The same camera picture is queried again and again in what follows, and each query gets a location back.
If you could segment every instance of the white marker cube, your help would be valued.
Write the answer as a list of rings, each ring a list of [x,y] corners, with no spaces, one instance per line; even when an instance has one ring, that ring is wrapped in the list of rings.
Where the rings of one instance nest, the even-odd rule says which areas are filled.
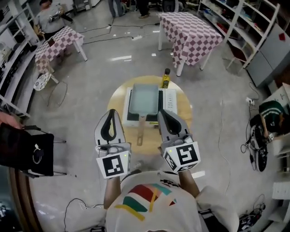
[[[131,153],[123,151],[97,158],[101,173],[105,179],[126,175],[130,169]]]
[[[162,156],[173,172],[185,171],[200,163],[197,142],[167,147]]]

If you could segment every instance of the frying pan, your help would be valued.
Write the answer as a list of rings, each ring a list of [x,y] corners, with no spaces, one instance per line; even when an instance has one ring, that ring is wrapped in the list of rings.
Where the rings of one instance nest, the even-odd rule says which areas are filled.
[[[143,144],[144,126],[147,115],[158,113],[158,85],[134,84],[132,89],[129,112],[139,114],[137,146]]]

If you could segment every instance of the oil bottle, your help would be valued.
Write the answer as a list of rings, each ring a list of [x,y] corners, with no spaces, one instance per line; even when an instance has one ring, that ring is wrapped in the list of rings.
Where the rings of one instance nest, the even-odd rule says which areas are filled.
[[[170,74],[170,69],[166,68],[165,72],[164,72],[164,75],[162,77],[162,83],[161,83],[161,88],[163,88],[163,89],[167,89],[168,88],[168,85],[169,85],[169,82],[170,82],[169,74]]]

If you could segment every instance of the pan handle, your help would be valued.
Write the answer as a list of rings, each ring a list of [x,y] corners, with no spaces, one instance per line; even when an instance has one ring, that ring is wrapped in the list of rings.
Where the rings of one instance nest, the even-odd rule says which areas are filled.
[[[144,135],[145,122],[146,122],[146,116],[139,116],[139,126],[138,126],[138,134],[137,134],[137,146],[142,146],[142,144],[143,144],[143,135]]]

